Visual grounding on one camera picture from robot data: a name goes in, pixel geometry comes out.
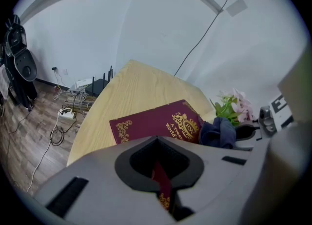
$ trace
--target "white power strip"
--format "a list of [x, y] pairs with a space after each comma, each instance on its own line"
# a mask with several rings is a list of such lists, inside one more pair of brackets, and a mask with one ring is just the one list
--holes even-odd
[[75, 118], [75, 115], [74, 115], [72, 110], [65, 113], [62, 109], [60, 109], [58, 112], [58, 116], [62, 117], [62, 118], [66, 118], [66, 119], [74, 119]]

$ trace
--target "white device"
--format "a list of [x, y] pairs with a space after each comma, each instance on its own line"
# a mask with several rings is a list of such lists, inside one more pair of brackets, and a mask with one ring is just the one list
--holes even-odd
[[90, 84], [92, 84], [92, 79], [79, 80], [76, 83], [78, 89], [84, 89]]
[[58, 112], [58, 117], [66, 118], [66, 119], [74, 119], [75, 115], [72, 109], [66, 108], [66, 109], [60, 109]]
[[293, 115], [282, 94], [270, 101], [269, 105], [277, 131], [292, 124]]

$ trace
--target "black router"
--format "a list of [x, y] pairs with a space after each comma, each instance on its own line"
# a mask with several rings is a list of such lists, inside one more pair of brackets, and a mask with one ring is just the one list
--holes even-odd
[[92, 78], [92, 85], [86, 87], [84, 90], [89, 96], [98, 97], [102, 90], [106, 87], [109, 81], [113, 78], [113, 69], [108, 71], [108, 80], [105, 80], [105, 73], [103, 75], [103, 79], [98, 79], [94, 81], [94, 77]]

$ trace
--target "green leaves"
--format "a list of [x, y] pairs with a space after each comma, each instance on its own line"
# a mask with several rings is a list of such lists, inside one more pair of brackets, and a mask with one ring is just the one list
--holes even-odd
[[231, 97], [222, 97], [223, 106], [221, 106], [218, 102], [215, 104], [209, 99], [213, 107], [215, 108], [216, 116], [223, 117], [229, 119], [233, 126], [239, 125], [239, 121], [237, 117], [241, 114], [240, 112], [234, 112], [231, 103], [237, 103], [237, 98], [234, 96]]

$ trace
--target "light wood tabletop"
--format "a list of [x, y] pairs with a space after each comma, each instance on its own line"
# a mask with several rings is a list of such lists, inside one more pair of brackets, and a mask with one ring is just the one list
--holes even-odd
[[84, 119], [67, 165], [97, 149], [116, 145], [109, 120], [185, 99], [199, 115], [212, 106], [197, 87], [164, 71], [130, 60], [109, 82]]

